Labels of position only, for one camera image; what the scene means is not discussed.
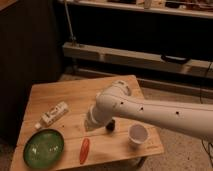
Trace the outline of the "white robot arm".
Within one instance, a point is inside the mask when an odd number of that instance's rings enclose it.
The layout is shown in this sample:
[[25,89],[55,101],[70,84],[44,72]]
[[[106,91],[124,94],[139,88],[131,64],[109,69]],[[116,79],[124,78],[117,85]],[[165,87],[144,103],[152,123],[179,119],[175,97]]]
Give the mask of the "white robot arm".
[[117,80],[97,94],[84,125],[86,131],[106,126],[114,117],[136,120],[213,142],[213,105],[142,100]]

